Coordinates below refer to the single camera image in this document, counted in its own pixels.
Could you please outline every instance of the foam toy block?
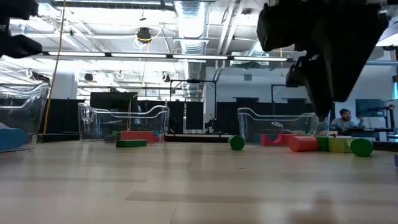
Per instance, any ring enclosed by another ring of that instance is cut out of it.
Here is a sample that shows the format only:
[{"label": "foam toy block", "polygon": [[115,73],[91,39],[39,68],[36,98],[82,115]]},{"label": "foam toy block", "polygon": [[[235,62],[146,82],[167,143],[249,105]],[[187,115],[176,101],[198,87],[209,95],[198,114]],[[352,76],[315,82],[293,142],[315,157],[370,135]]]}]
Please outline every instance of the foam toy block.
[{"label": "foam toy block", "polygon": [[20,128],[0,128],[0,151],[17,149],[25,144],[27,135]]},{"label": "foam toy block", "polygon": [[319,151],[328,152],[329,151],[329,138],[328,137],[316,137],[318,140]]},{"label": "foam toy block", "polygon": [[231,136],[228,138],[228,144],[234,151],[240,151],[244,147],[244,139],[241,136]]},{"label": "foam toy block", "polygon": [[296,134],[261,134],[262,146],[287,146],[291,137]]},{"label": "foam toy block", "polygon": [[289,149],[294,152],[318,151],[318,140],[313,136],[293,136],[289,138]]},{"label": "foam toy block", "polygon": [[143,146],[147,146],[146,140],[118,140],[118,141],[116,141],[116,147],[129,148],[129,147],[143,147]]},{"label": "foam toy block", "polygon": [[351,138],[329,138],[329,152],[351,152],[349,145],[353,140]]},{"label": "foam toy block", "polygon": [[154,133],[152,131],[121,131],[120,140],[146,140],[152,142]]},{"label": "foam toy block", "polygon": [[277,135],[276,135],[276,134],[268,134],[268,139],[269,139],[270,141],[275,141],[276,138],[277,138]]},{"label": "foam toy block", "polygon": [[115,140],[120,140],[120,132],[119,131],[113,131],[112,136],[115,138]]},{"label": "foam toy block", "polygon": [[254,134],[253,141],[255,144],[261,144],[261,134]]},{"label": "foam toy block", "polygon": [[373,152],[373,143],[367,139],[357,138],[347,142],[355,156],[369,157]]},{"label": "foam toy block", "polygon": [[272,146],[272,141],[269,140],[268,134],[261,134],[260,145],[262,146]]}]

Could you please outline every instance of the yellow block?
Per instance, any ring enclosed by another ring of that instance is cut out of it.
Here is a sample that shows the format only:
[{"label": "yellow block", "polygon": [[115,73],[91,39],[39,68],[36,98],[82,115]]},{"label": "yellow block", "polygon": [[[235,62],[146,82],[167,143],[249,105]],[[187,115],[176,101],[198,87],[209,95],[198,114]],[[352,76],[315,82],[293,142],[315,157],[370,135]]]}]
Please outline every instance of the yellow block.
[{"label": "yellow block", "polygon": [[349,145],[355,138],[329,138],[329,152],[351,152]]}]

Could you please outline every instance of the red rectangular block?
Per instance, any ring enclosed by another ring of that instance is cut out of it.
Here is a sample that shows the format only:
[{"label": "red rectangular block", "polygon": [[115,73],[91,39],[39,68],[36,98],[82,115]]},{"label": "red rectangular block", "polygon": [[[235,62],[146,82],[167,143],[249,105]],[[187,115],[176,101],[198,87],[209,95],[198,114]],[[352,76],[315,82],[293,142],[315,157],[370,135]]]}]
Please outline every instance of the red rectangular block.
[{"label": "red rectangular block", "polygon": [[272,146],[272,141],[269,140],[268,134],[260,135],[260,145],[262,146]]},{"label": "red rectangular block", "polygon": [[291,137],[297,136],[297,134],[278,134],[280,141],[276,144],[278,146],[287,146]]},{"label": "red rectangular block", "polygon": [[262,146],[287,146],[289,139],[298,134],[278,134],[276,139],[271,141],[268,134],[261,134],[260,145]]},{"label": "red rectangular block", "polygon": [[121,131],[120,140],[146,140],[152,142],[154,133],[152,131]]}]

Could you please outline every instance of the blue foam block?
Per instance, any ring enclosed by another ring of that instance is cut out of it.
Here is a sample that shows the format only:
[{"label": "blue foam block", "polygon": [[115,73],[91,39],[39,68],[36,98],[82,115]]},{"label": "blue foam block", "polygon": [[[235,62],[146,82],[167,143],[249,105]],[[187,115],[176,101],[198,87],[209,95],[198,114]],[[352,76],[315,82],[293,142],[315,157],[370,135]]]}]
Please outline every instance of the blue foam block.
[{"label": "blue foam block", "polygon": [[25,131],[20,128],[0,128],[0,151],[21,147],[26,139]]},{"label": "blue foam block", "polygon": [[255,144],[260,144],[261,143],[261,134],[254,134],[253,141]]}]

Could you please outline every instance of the wooden floor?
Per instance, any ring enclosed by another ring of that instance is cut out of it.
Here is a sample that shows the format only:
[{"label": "wooden floor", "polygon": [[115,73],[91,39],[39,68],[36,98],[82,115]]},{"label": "wooden floor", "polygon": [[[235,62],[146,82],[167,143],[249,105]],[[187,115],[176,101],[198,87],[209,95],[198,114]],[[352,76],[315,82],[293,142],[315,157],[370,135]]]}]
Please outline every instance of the wooden floor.
[{"label": "wooden floor", "polygon": [[393,154],[61,142],[0,154],[1,224],[398,223]]}]

